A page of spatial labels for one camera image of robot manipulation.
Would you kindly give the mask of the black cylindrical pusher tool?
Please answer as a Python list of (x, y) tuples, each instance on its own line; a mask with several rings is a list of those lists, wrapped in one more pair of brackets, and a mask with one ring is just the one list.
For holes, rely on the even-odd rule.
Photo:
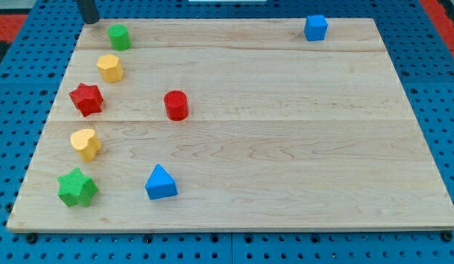
[(100, 20), (95, 0), (76, 0), (76, 3), (85, 24), (94, 24)]

